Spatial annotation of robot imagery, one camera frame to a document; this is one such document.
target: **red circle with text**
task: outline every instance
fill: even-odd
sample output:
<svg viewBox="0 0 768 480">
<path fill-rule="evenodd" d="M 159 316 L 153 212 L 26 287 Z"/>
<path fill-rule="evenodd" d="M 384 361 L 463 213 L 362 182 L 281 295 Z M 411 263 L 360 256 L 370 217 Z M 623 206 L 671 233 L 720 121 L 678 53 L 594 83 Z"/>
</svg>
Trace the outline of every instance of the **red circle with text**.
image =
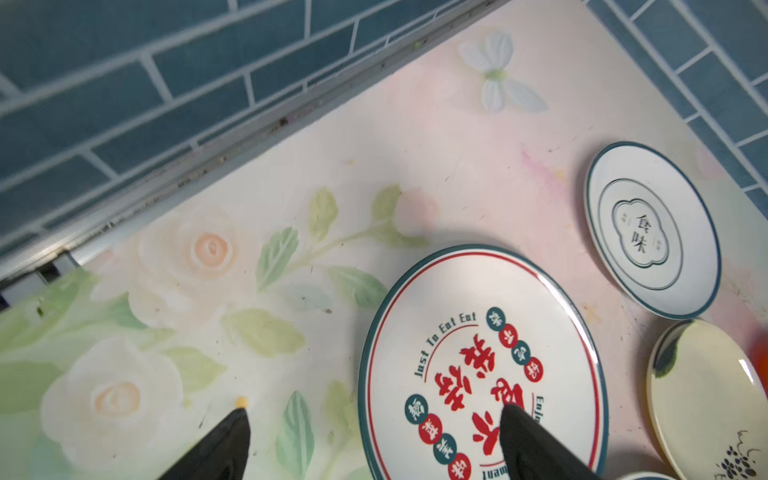
<svg viewBox="0 0 768 480">
<path fill-rule="evenodd" d="M 451 480 L 466 480 L 472 474 L 472 464 L 463 453 L 457 454 L 451 465 L 448 465 L 448 476 Z"/>
<path fill-rule="evenodd" d="M 525 370 L 525 376 L 534 383 L 541 380 L 541 377 L 544 376 L 544 367 L 534 356 L 532 356 L 528 361 L 528 364 L 523 367 L 523 370 Z"/>
<path fill-rule="evenodd" d="M 419 436 L 427 445 L 434 445 L 442 435 L 442 422 L 434 413 L 427 415 L 426 420 L 419 425 Z"/>
<path fill-rule="evenodd" d="M 507 323 L 504 325 L 504 328 L 499 331 L 498 341 L 501 342 L 503 346 L 510 349 L 518 342 L 518 331 L 512 325 Z"/>
</svg>

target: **teal plate rim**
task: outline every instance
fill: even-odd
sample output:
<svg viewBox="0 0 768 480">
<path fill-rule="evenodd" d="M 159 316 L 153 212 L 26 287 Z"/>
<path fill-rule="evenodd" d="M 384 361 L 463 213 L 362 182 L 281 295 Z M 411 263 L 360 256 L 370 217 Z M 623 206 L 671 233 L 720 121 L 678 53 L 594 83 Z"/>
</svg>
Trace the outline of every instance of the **teal plate rim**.
<svg viewBox="0 0 768 480">
<path fill-rule="evenodd" d="M 598 376 L 600 379 L 601 396 L 603 399 L 603 415 L 602 415 L 603 429 L 602 429 L 602 438 L 600 440 L 600 444 L 601 444 L 600 458 L 598 459 L 597 466 L 594 471 L 598 475 L 601 475 L 605 467 L 605 458 L 607 454 L 607 444 L 608 444 L 608 436 L 609 436 L 608 421 L 610 419 L 610 416 L 608 415 L 609 413 L 608 394 L 605 386 L 605 376 L 603 374 L 603 366 L 602 366 L 603 364 L 600 361 L 600 354 L 598 352 L 597 347 L 594 344 L 594 340 L 592 339 L 592 335 L 589 332 L 589 328 L 587 327 L 587 324 L 584 322 L 584 319 L 581 318 L 581 314 L 579 313 L 578 308 L 576 308 L 571 298 L 565 293 L 565 291 L 560 287 L 560 285 L 557 282 L 555 282 L 538 265 L 531 262 L 528 258 L 500 247 L 483 245 L 480 243 L 467 243 L 463 245 L 457 245 L 455 247 L 444 248 L 442 250 L 434 252 L 431 255 L 428 255 L 424 259 L 420 260 L 416 265 L 412 266 L 410 269 L 408 269 L 408 271 L 405 272 L 397 280 L 397 282 L 395 282 L 395 285 L 389 290 L 386 297 L 384 297 L 384 300 L 379 306 L 379 309 L 376 311 L 376 315 L 373 317 L 373 321 L 371 322 L 371 326 L 368 330 L 368 335 L 366 336 L 366 342 L 362 348 L 362 357 L 360 359 L 360 367 L 359 367 L 358 381 L 357 381 L 357 416 L 360 424 L 360 433 L 361 433 L 360 437 L 362 439 L 362 448 L 366 453 L 366 461 L 368 462 L 368 468 L 370 469 L 371 474 L 373 475 L 373 478 L 375 480 L 387 480 L 387 477 L 383 474 L 383 472 L 381 472 L 376 462 L 375 454 L 373 452 L 373 445 L 370 439 L 370 431 L 368 429 L 367 414 L 366 414 L 367 413 L 367 409 L 366 409 L 367 390 L 368 390 L 367 389 L 367 386 L 368 386 L 367 366 L 370 360 L 371 346 L 373 344 L 373 340 L 376 338 L 376 331 L 379 329 L 379 324 L 382 321 L 384 312 L 387 310 L 387 307 L 392 302 L 392 299 L 400 290 L 400 287 L 403 286 L 406 282 L 408 282 L 408 280 L 410 280 L 410 278 L 415 273 L 421 270 L 423 266 L 431 263 L 433 260 L 439 257 L 443 257 L 449 253 L 460 252 L 465 250 L 489 250 L 491 252 L 503 253 L 504 255 L 509 255 L 510 257 L 513 257 L 517 260 L 526 262 L 528 265 L 530 265 L 533 269 L 536 270 L 537 274 L 543 276 L 545 279 L 547 279 L 549 282 L 552 283 L 552 285 L 558 290 L 558 292 L 568 301 L 568 305 L 571 307 L 571 309 L 576 313 L 576 317 L 578 318 L 578 321 L 581 324 L 581 328 L 584 329 L 584 332 L 587 335 L 586 340 L 588 341 L 588 345 L 591 347 L 592 351 L 595 354 L 595 357 L 597 358 L 597 362 L 595 363 L 595 366 L 597 367 L 596 370 L 598 372 Z"/>
<path fill-rule="evenodd" d="M 650 151 L 652 154 L 658 155 L 660 158 L 663 158 L 669 165 L 672 166 L 677 172 L 680 174 L 680 176 L 690 185 L 690 189 L 694 191 L 696 194 L 696 197 L 699 199 L 699 202 L 701 203 L 701 207 L 704 209 L 704 213 L 707 215 L 707 221 L 709 221 L 710 228 L 712 229 L 712 234 L 715 238 L 715 250 L 717 251 L 717 278 L 715 279 L 715 284 L 712 289 L 712 293 L 710 294 L 709 299 L 700 307 L 698 310 L 695 310 L 691 313 L 684 313 L 683 315 L 677 315 L 675 313 L 667 313 L 662 310 L 659 310 L 658 308 L 649 305 L 648 303 L 644 302 L 639 296 L 637 296 L 634 291 L 624 282 L 622 281 L 616 272 L 614 271 L 614 268 L 611 266 L 609 262 L 606 261 L 606 254 L 605 251 L 603 251 L 602 245 L 600 245 L 600 242 L 597 240 L 597 234 L 594 228 L 594 221 L 592 220 L 592 211 L 591 211 L 591 204 L 589 201 L 589 186 L 590 182 L 592 180 L 592 171 L 594 170 L 594 166 L 598 164 L 598 161 L 605 155 L 608 151 L 611 151 L 617 147 L 638 147 L 642 148 L 644 150 Z M 629 293 L 632 298 L 635 299 L 640 305 L 644 306 L 645 308 L 649 309 L 651 312 L 656 313 L 659 316 L 662 316 L 664 318 L 672 319 L 672 320 L 688 320 L 692 319 L 694 317 L 697 317 L 701 315 L 704 311 L 706 311 L 710 305 L 712 305 L 712 302 L 715 300 L 715 296 L 717 296 L 717 291 L 720 289 L 720 276 L 723 271 L 723 259 L 720 255 L 720 239 L 717 237 L 717 230 L 715 229 L 715 224 L 712 221 L 712 216 L 710 215 L 710 210 L 707 208 L 707 204 L 704 203 L 704 199 L 699 194 L 699 191 L 696 190 L 696 187 L 694 184 L 690 181 L 688 176 L 683 173 L 683 171 L 677 167 L 669 158 L 662 155 L 660 152 L 655 151 L 653 148 L 648 147 L 647 145 L 639 144 L 637 142 L 633 141 L 618 141 L 616 143 L 608 145 L 606 148 L 600 151 L 599 154 L 594 158 L 592 161 L 592 164 L 589 166 L 589 170 L 587 172 L 587 182 L 584 187 L 584 202 L 586 203 L 586 208 L 584 210 L 587 222 L 589 223 L 589 230 L 590 234 L 592 235 L 592 241 L 594 245 L 598 248 L 598 251 L 600 252 L 601 260 L 605 264 L 605 266 L 608 268 L 608 270 L 611 272 L 611 276 L 616 279 L 616 281 L 619 282 L 619 284 L 622 286 L 625 292 Z"/>
</svg>

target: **countertop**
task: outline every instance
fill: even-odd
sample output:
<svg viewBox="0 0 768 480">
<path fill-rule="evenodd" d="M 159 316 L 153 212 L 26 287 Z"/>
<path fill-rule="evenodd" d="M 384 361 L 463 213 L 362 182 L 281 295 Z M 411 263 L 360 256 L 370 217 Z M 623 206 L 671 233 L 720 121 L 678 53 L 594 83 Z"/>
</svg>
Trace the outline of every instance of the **countertop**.
<svg viewBox="0 0 768 480">
<path fill-rule="evenodd" d="M 504 71 L 535 92 L 529 111 L 483 106 L 458 50 L 492 32 L 514 45 Z M 607 383 L 604 478 L 673 475 L 644 390 L 673 321 L 614 283 L 584 218 L 587 166 L 624 140 L 704 198 L 723 273 L 702 317 L 749 352 L 768 325 L 768 222 L 586 5 L 515 0 L 3 313 L 4 475 L 156 478 L 242 396 L 246 478 L 367 478 L 356 379 L 377 300 L 459 243 L 524 255 L 580 310 Z M 399 195 L 381 217 L 387 188 Z M 371 234 L 372 215 L 391 235 Z M 297 462 L 276 448 L 289 406 L 306 422 Z"/>
</svg>

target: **plate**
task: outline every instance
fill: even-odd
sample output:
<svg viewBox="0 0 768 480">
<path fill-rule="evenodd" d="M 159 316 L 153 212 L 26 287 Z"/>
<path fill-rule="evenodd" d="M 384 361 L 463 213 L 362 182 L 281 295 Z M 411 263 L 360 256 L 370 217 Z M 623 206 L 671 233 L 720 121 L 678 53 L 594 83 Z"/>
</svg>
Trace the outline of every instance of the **plate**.
<svg viewBox="0 0 768 480">
<path fill-rule="evenodd" d="M 631 142 L 606 147 L 584 189 L 592 240 L 616 281 L 671 319 L 700 315 L 720 285 L 720 245 L 709 211 L 664 155 Z"/>
<path fill-rule="evenodd" d="M 661 473 L 654 472 L 635 472 L 617 478 L 617 480 L 675 480 L 675 478 L 667 477 Z"/>
<path fill-rule="evenodd" d="M 358 396 L 377 479 L 508 478 L 509 403 L 593 470 L 604 461 L 607 396 L 587 327 L 546 273 L 499 248 L 441 250 L 400 278 L 368 333 Z"/>
<path fill-rule="evenodd" d="M 749 359 L 703 320 L 669 328 L 647 374 L 648 405 L 683 479 L 768 478 L 768 399 Z"/>
</svg>

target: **blue tile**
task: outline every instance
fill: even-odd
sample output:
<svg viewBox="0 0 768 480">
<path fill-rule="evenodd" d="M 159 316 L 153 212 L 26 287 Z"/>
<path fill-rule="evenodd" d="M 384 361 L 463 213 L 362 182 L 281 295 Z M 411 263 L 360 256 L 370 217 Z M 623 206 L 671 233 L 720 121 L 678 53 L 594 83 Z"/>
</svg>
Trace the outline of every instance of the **blue tile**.
<svg viewBox="0 0 768 480">
<path fill-rule="evenodd" d="M 411 33 L 412 31 L 415 31 L 418 28 L 423 27 L 424 25 L 428 24 L 431 21 L 432 21 L 432 17 L 427 17 L 427 18 L 424 18 L 423 20 L 419 20 L 415 24 L 413 24 L 410 27 L 406 28 L 405 30 L 399 32 L 397 35 L 393 35 L 392 37 L 390 37 L 389 38 L 389 43 L 390 44 L 395 43 L 400 38 L 403 38 L 403 37 L 407 36 L 407 34 Z"/>
<path fill-rule="evenodd" d="M 0 235 L 11 233 L 106 181 L 100 170 L 78 155 L 1 192 Z"/>
<path fill-rule="evenodd" d="M 12 251 L 18 249 L 19 247 L 23 247 L 27 243 L 31 243 L 33 240 L 37 240 L 38 236 L 34 233 L 25 233 L 24 235 L 21 235 L 16 240 L 12 240 L 8 243 L 4 243 L 3 245 L 0 245 L 0 257 L 3 255 L 7 255 L 8 253 L 11 253 Z"/>
<path fill-rule="evenodd" d="M 360 20 L 357 26 L 355 49 L 362 48 L 416 20 L 430 10 L 445 4 L 445 0 L 402 0 Z"/>
<path fill-rule="evenodd" d="M 304 0 L 292 0 L 154 56 L 179 95 L 304 38 Z"/>
<path fill-rule="evenodd" d="M 107 200 L 107 198 L 111 197 L 112 195 L 116 194 L 123 188 L 127 187 L 128 185 L 134 183 L 136 180 L 139 180 L 144 175 L 148 174 L 152 170 L 159 170 L 164 165 L 169 164 L 170 162 L 176 160 L 177 158 L 181 157 L 182 155 L 185 155 L 192 151 L 192 148 L 190 147 L 184 147 L 179 151 L 176 151 L 172 153 L 171 155 L 168 155 L 163 160 L 157 162 L 156 164 L 153 164 L 151 167 L 146 168 L 145 170 L 135 174 L 133 177 L 128 178 L 126 180 L 123 180 L 122 182 L 119 182 L 112 187 L 109 187 L 107 190 L 102 192 L 101 194 L 97 195 L 96 197 L 91 198 L 90 200 L 87 200 L 83 202 L 82 204 L 77 205 L 73 210 L 68 211 L 53 220 L 50 220 L 46 222 L 43 227 L 53 230 L 55 228 L 60 227 L 62 224 L 67 223 L 69 220 L 74 219 L 75 217 L 79 216 L 80 214 L 84 213 L 86 210 L 90 210 L 92 207 L 96 206 L 97 204 L 100 204 L 104 202 L 104 200 Z"/>
<path fill-rule="evenodd" d="M 667 0 L 656 0 L 634 23 L 672 68 L 707 46 Z"/>
<path fill-rule="evenodd" d="M 680 79 L 734 142 L 768 128 L 768 117 L 714 53 L 683 70 Z"/>
<path fill-rule="evenodd" d="M 741 151 L 763 178 L 768 179 L 768 136 L 741 146 Z"/>
<path fill-rule="evenodd" d="M 355 53 L 352 55 L 349 60 L 345 60 L 338 64 L 336 67 L 331 68 L 328 71 L 324 71 L 323 73 L 317 75 L 312 80 L 308 81 L 306 84 L 309 87 L 312 87 L 316 84 L 319 84 L 321 81 L 325 80 L 326 78 L 335 75 L 339 73 L 344 68 L 349 67 L 350 65 L 357 63 L 360 60 L 363 60 L 364 58 L 367 58 L 368 55 L 374 53 L 375 51 L 384 48 L 384 44 L 386 43 L 385 40 L 380 41 L 378 44 L 372 46 L 371 48 L 366 49 L 365 51 L 361 51 L 360 53 Z"/>
<path fill-rule="evenodd" d="M 325 30 L 386 0 L 313 0 L 312 33 Z"/>
<path fill-rule="evenodd" d="M 739 161 L 728 150 L 728 147 L 720 140 L 717 134 L 707 125 L 703 118 L 698 117 L 688 122 L 688 126 L 693 130 L 701 141 L 710 149 L 712 155 L 723 165 L 723 168 L 736 181 L 739 187 L 748 187 L 755 184 L 755 179 L 749 174 Z"/>
<path fill-rule="evenodd" d="M 248 96 L 243 79 L 237 78 L 96 147 L 94 152 L 122 173 L 244 108 L 248 108 Z"/>
<path fill-rule="evenodd" d="M 685 99 L 683 94 L 675 87 L 653 58 L 650 57 L 642 45 L 624 27 L 624 24 L 616 17 L 613 11 L 603 0 L 591 0 L 588 4 L 592 12 L 603 22 L 603 25 L 621 43 L 624 50 L 634 59 L 635 63 L 645 72 L 661 94 L 670 102 L 672 107 L 682 117 L 686 118 L 696 113 L 696 109 Z"/>
<path fill-rule="evenodd" d="M 760 213 L 768 220 L 768 195 L 761 188 L 756 188 L 746 192 L 746 195 L 752 200 Z"/>
<path fill-rule="evenodd" d="M 293 82 L 310 76 L 349 53 L 352 26 L 321 38 L 250 74 L 256 101 L 269 97 Z"/>
<path fill-rule="evenodd" d="M 227 0 L 0 2 L 0 71 L 20 88 L 227 12 Z"/>
<path fill-rule="evenodd" d="M 756 88 L 763 98 L 768 100 L 768 80 L 763 80 L 761 83 L 757 84 Z"/>
<path fill-rule="evenodd" d="M 627 17 L 631 17 L 640 7 L 642 7 L 647 0 L 615 0 L 616 5 L 619 6 Z"/>
<path fill-rule="evenodd" d="M 162 103 L 147 72 L 126 65 L 0 118 L 0 178 Z"/>
<path fill-rule="evenodd" d="M 768 72 L 768 20 L 751 0 L 687 0 L 687 4 L 750 80 Z"/>
<path fill-rule="evenodd" d="M 257 108 L 256 110 L 250 112 L 248 115 L 245 115 L 244 117 L 239 118 L 239 119 L 235 120 L 234 122 L 231 122 L 231 123 L 225 125 L 224 127 L 220 128 L 220 129 L 218 129 L 218 130 L 216 130 L 214 132 L 209 133 L 205 137 L 202 137 L 198 141 L 198 143 L 200 145 L 203 145 L 203 144 L 208 143 L 209 141 L 212 141 L 212 140 L 216 139 L 217 137 L 219 137 L 219 135 L 223 134 L 224 132 L 230 131 L 230 130 L 234 129 L 235 127 L 237 127 L 238 125 L 244 124 L 245 122 L 249 121 L 251 118 L 256 117 L 258 114 L 263 113 L 263 112 L 271 109 L 272 107 L 275 107 L 278 104 L 283 103 L 284 101 L 288 100 L 289 98 L 295 97 L 296 95 L 300 94 L 302 90 L 303 90 L 303 87 L 299 86 L 299 87 L 296 87 L 293 90 L 289 91 L 288 93 L 280 95 L 278 98 L 275 98 L 274 100 L 272 100 L 271 102 L 267 103 L 266 105 Z"/>
</svg>

